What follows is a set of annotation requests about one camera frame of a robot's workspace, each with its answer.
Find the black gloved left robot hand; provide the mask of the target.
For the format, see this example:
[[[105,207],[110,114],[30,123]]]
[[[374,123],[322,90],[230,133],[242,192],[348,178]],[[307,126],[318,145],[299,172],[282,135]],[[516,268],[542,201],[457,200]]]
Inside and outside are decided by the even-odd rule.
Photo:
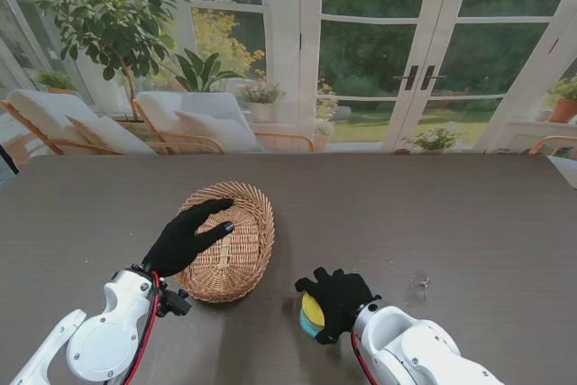
[[[142,260],[145,271],[154,271],[160,278],[182,272],[195,258],[234,230],[225,221],[212,229],[197,233],[211,215],[232,207],[231,198],[210,199],[180,212],[162,230],[160,237]]]

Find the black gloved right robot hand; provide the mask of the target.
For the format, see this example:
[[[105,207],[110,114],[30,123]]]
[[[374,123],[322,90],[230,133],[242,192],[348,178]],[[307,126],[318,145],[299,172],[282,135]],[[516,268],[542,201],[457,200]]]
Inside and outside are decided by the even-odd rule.
[[[319,267],[313,272],[315,281],[301,278],[296,281],[297,292],[306,292],[320,306],[325,325],[316,335],[320,344],[336,344],[340,335],[351,332],[361,310],[381,299],[373,295],[358,273],[344,273],[342,269],[329,274]]]

